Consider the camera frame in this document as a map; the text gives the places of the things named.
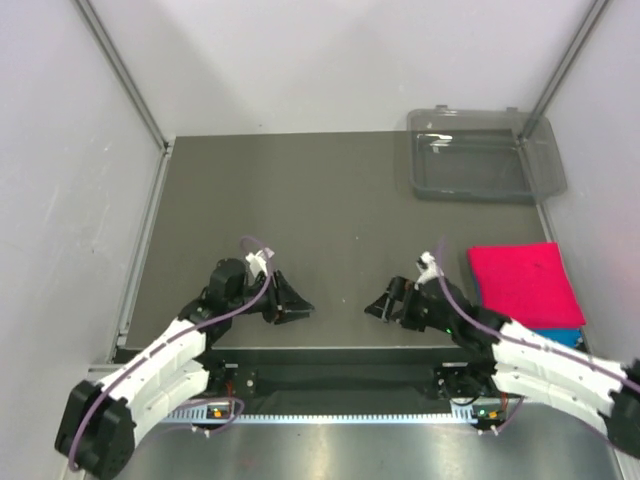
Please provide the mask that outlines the red t shirt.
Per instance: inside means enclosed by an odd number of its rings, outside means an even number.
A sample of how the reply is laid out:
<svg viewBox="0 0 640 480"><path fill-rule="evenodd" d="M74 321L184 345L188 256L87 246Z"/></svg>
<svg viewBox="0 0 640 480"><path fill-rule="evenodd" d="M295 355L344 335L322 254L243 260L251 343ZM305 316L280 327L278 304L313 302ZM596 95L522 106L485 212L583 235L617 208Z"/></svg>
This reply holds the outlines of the red t shirt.
<svg viewBox="0 0 640 480"><path fill-rule="evenodd" d="M586 324L557 243L474 246L467 258L483 306L532 330Z"/></svg>

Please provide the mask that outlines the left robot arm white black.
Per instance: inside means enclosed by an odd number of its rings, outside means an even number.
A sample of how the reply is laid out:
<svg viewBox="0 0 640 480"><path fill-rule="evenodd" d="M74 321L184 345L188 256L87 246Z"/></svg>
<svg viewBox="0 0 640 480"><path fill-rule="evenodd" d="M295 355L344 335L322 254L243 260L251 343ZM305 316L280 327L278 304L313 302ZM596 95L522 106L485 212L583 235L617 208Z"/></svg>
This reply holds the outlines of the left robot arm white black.
<svg viewBox="0 0 640 480"><path fill-rule="evenodd" d="M100 380L83 380L72 389L55 450L73 472L115 478L157 424L197 395L224 390L225 370L202 360L234 317L259 314L280 325L314 310L279 270L249 280L242 265L233 273L216 268L208 285L148 347Z"/></svg>

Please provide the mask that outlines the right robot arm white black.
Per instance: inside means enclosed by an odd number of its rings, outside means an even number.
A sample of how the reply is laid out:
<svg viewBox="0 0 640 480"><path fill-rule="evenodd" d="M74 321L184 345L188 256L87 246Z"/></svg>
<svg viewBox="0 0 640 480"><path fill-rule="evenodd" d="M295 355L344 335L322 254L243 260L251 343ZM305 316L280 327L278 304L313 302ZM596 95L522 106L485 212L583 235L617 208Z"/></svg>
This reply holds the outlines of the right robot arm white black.
<svg viewBox="0 0 640 480"><path fill-rule="evenodd" d="M526 397L564 412L639 455L639 364L590 356L545 338L519 321L469 301L448 279L393 278L364 309L384 322L423 332L442 331L479 363L467 370L469 388Z"/></svg>

